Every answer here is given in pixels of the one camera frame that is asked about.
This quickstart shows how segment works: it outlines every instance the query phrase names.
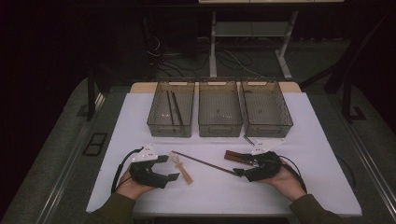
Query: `hand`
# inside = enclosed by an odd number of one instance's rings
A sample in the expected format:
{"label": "hand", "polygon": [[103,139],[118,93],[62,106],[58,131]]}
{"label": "hand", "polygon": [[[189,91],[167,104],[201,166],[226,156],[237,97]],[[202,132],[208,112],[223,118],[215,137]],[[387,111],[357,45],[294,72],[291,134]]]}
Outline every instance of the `hand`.
{"label": "hand", "polygon": [[128,167],[128,170],[121,177],[116,193],[137,200],[142,194],[155,188],[134,182],[129,173],[130,168],[131,167]]}
{"label": "hand", "polygon": [[273,186],[291,202],[294,202],[306,194],[298,180],[283,166],[280,168],[277,175],[269,179],[259,180],[259,182]]}

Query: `black wall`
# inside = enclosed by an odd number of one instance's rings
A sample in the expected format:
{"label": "black wall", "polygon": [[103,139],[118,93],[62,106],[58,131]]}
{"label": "black wall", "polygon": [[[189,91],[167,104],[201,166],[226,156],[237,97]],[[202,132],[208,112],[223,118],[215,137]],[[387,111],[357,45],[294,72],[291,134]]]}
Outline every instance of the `black wall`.
{"label": "black wall", "polygon": [[86,68],[66,3],[0,4],[2,217]]}

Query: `white tabletop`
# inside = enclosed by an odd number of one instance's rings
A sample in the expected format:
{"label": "white tabletop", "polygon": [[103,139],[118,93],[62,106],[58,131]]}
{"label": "white tabletop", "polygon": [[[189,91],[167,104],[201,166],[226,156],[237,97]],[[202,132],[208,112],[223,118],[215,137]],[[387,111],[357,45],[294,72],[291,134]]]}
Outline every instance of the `white tabletop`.
{"label": "white tabletop", "polygon": [[[194,99],[191,138],[152,137],[146,123],[153,93],[127,94],[111,137],[106,156],[89,201],[87,212],[101,207],[110,195],[117,167],[133,149],[152,144],[159,155],[171,150],[207,161],[225,169],[245,165],[223,159],[226,150],[249,153],[252,146],[239,138],[202,138],[198,135],[198,96]],[[293,160],[299,167],[308,193],[321,205],[343,217],[361,216],[361,207],[348,185],[337,159],[318,122],[305,93],[284,93],[294,125],[286,142],[274,152]],[[183,177],[169,182],[165,189],[155,189],[137,202],[134,214],[142,216],[216,216],[216,217],[286,217],[291,216],[290,202],[272,187],[248,182],[238,177],[180,157],[193,183]],[[178,173],[169,160],[157,163],[153,171],[168,175]]]}

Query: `transparent storage container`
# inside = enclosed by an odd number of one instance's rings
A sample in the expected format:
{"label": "transparent storage container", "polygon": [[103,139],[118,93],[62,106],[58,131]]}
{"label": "transparent storage container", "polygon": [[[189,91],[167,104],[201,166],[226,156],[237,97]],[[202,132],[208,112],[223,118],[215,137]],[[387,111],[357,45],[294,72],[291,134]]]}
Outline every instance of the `transparent storage container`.
{"label": "transparent storage container", "polygon": [[198,124],[201,137],[239,137],[243,121],[234,77],[199,79]]}
{"label": "transparent storage container", "polygon": [[293,121],[279,83],[272,77],[243,77],[239,89],[247,137],[285,137]]}
{"label": "transparent storage container", "polygon": [[152,136],[191,137],[194,88],[193,77],[158,81],[147,121]]}

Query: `sleeve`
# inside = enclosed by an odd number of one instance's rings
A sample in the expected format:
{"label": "sleeve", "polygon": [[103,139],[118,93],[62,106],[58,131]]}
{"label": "sleeve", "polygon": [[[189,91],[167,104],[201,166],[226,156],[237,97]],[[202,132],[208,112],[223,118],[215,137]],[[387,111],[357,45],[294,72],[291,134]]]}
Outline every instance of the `sleeve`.
{"label": "sleeve", "polygon": [[312,194],[294,201],[290,209],[303,224],[347,224],[341,217],[325,210]]}
{"label": "sleeve", "polygon": [[88,215],[84,223],[133,223],[134,205],[135,200],[113,193],[101,208]]}

